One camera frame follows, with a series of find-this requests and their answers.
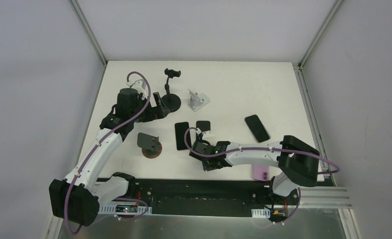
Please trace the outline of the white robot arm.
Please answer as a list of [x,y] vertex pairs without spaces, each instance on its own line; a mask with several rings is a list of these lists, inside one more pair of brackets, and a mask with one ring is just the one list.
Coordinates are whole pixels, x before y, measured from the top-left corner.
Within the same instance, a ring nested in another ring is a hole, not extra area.
[[117,103],[102,119],[85,157],[62,180],[54,179],[49,185],[54,216],[64,219],[66,224],[73,222],[87,227],[95,221],[101,207],[122,196],[131,198],[128,194],[135,185],[135,177],[129,174],[115,172],[106,182],[100,185],[96,182],[149,104],[150,98],[142,99],[135,89],[120,90]]

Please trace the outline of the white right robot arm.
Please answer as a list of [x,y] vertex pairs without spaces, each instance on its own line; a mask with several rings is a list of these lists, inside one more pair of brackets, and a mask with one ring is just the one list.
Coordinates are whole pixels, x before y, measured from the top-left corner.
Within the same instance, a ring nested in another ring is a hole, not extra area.
[[283,140],[269,144],[219,141],[211,145],[196,141],[189,155],[202,162],[204,171],[238,165],[280,169],[281,173],[272,178],[272,186],[267,191],[269,201],[274,204],[280,204],[299,186],[317,186],[319,151],[292,135],[285,135]]

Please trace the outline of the black round disc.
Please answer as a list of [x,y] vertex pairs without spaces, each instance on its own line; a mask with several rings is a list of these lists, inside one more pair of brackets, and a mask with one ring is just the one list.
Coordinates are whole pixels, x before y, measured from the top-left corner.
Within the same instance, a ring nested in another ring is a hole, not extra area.
[[169,80],[174,77],[180,77],[181,71],[175,71],[166,68],[164,70],[164,73],[167,76],[166,83],[164,85],[166,94],[162,96],[161,99],[165,103],[165,106],[170,110],[170,112],[173,113],[179,110],[179,108],[181,107],[181,99],[178,95],[170,92]]

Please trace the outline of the black phone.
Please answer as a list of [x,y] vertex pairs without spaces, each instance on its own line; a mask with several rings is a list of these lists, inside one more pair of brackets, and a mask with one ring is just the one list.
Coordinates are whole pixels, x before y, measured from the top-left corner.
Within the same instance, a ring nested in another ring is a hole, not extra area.
[[185,134],[189,128],[189,122],[177,122],[174,125],[175,128],[175,139],[176,139],[176,149],[178,151],[187,150],[187,146],[191,146],[190,133]]
[[271,139],[270,134],[266,130],[258,115],[245,117],[245,123],[257,142],[261,143]]

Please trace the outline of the dark phone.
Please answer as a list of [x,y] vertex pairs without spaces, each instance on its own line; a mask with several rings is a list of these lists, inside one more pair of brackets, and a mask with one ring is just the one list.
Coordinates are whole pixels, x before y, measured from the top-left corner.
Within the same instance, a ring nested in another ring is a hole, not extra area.
[[211,122],[208,120],[198,120],[196,121],[196,127],[202,132],[211,130]]

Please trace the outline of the purple phone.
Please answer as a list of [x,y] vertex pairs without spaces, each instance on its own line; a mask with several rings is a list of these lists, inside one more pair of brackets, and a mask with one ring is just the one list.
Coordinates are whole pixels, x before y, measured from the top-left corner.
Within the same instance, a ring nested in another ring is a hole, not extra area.
[[251,177],[257,181],[269,180],[269,167],[265,165],[252,165]]

